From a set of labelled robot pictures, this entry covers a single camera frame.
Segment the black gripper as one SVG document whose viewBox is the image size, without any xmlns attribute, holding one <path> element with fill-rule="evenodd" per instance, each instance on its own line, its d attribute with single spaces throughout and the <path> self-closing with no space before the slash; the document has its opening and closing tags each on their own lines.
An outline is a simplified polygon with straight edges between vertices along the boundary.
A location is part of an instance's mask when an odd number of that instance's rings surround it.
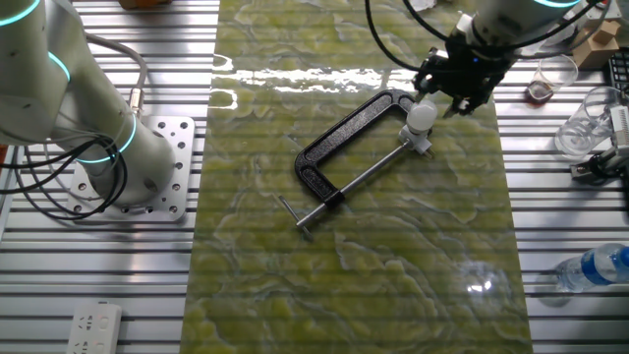
<svg viewBox="0 0 629 354">
<path fill-rule="evenodd" d="M 488 101 L 497 84 L 512 67 L 512 58 L 493 50 L 472 49 L 459 41 L 462 36 L 444 42 L 445 53 L 432 50 L 426 64 L 427 73 L 419 72 L 413 79 L 415 101 L 440 91 L 452 98 L 445 118 L 468 116 Z"/>
</svg>

